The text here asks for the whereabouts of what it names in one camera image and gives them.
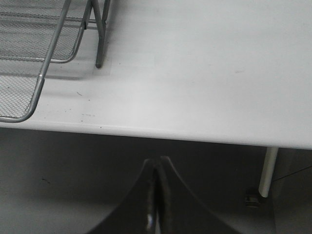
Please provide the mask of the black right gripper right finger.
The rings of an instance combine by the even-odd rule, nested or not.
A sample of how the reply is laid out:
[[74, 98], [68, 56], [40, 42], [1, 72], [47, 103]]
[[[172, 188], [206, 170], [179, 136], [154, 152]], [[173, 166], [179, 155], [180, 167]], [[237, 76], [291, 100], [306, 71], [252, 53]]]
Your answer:
[[162, 234], [239, 233], [199, 201], [181, 179], [169, 157], [160, 157], [156, 171], [157, 211]]

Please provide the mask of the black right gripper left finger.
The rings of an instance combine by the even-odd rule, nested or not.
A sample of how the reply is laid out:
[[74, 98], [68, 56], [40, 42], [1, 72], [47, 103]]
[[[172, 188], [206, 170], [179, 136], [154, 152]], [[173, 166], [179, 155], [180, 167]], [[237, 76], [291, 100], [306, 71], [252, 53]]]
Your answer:
[[153, 159], [142, 170], [122, 202], [89, 234], [154, 234], [156, 232], [156, 169]]

